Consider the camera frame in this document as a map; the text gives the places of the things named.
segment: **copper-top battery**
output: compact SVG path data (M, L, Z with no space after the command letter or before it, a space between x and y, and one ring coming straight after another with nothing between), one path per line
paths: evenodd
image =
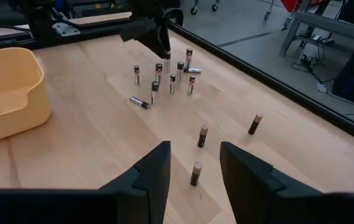
M192 176L190 177L190 184L192 186L196 186L198 184L201 171L202 171L202 164L196 162L195 165L193 166Z
M200 128L199 140L197 142L198 147L204 146L204 142L206 141L207 131L208 131L208 126L206 124L202 125L202 128Z
M263 114L262 113L258 113L256 115L256 117L254 118L253 123L251 123L250 129L248 131L249 134L254 134L257 130L258 124L261 121L261 119L263 118Z

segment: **wooden tabletop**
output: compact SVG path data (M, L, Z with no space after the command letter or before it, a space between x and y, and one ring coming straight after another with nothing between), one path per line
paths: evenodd
M201 68L192 96L184 74L174 96L168 78L159 105L150 101L161 59L118 35L34 51L44 72L53 113L48 122L0 140L0 187L96 189L131 167L163 140L172 145L164 223L234 223L223 185L220 143L230 141L277 169L324 192L354 192L354 137L250 76L170 32L171 71L193 48ZM141 68L134 85L133 66ZM247 134L256 113L264 118ZM197 147L207 124L204 148ZM189 185L196 161L199 185Z

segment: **plastic container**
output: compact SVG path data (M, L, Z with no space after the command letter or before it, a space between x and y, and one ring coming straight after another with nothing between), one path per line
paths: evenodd
M46 122L51 107L44 73L27 49L0 50L0 139Z

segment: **gray concrete floor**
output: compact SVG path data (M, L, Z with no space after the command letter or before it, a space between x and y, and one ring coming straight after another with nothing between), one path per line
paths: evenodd
M289 13L284 9L280 0L275 0L271 16L264 22L264 14L269 9L271 0L221 0L217 12L211 9L215 0L200 1L196 15L190 14L193 0L182 5L185 21L184 28L221 47L229 53L241 58L245 62L259 68L267 74L277 78L285 84L295 88L303 94L317 100L323 105L340 114L354 114L354 102L333 98L316 89L317 81L311 74L291 68L300 57L298 50L300 42L292 43L287 57L278 57L287 30L282 31L283 23ZM325 12L325 16L334 18L338 13L340 3L332 1ZM316 29L316 34L322 37L328 33ZM333 35L339 44L354 48L354 40ZM304 49L308 56L318 56L316 46L309 45ZM338 52L325 50L324 65L318 65L315 73L321 80L335 78L349 58ZM332 82L327 83L331 92ZM354 121L354 116L346 116Z

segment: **aa battery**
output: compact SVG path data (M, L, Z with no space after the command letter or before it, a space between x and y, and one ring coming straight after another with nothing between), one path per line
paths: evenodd
M202 164L199 162L196 162L195 165L193 166L192 176L190 176L190 184L192 186L197 185L201 171L202 171Z
M184 65L183 61L177 63L177 83L181 83L182 81L182 70L184 69Z
M152 106L156 106L159 102L159 82L152 82L152 93L151 93L151 104Z
M170 73L170 60L171 60L171 52L167 52L167 57L164 59L164 73Z
M175 94L175 74L170 75L170 94Z
M188 48L187 54L185 56L185 68L190 68L190 64L192 63L192 54L193 54L193 50Z
M139 86L139 65L134 65L135 85Z
M156 64L155 69L155 80L159 83L159 86L162 85L162 77L163 77L163 65L161 63Z
M251 124L251 127L249 129L249 134L254 134L257 130L258 124L261 121L261 119L263 118L263 114L258 113L256 115L256 117L254 118L253 123Z
M129 100L131 102L135 103L136 105L141 106L142 108L149 109L149 107L150 107L149 103L146 103L145 101L142 101L142 100L136 98L135 96L130 96Z
M204 142L206 141L207 131L208 131L208 126L205 124L202 125L202 128L200 128L200 133L199 133L199 141L197 143L198 147L204 146Z
M202 69L200 69L200 68L184 68L184 72L200 74L202 72Z
M191 75L189 77L188 95L193 94L193 86L195 85L195 76Z

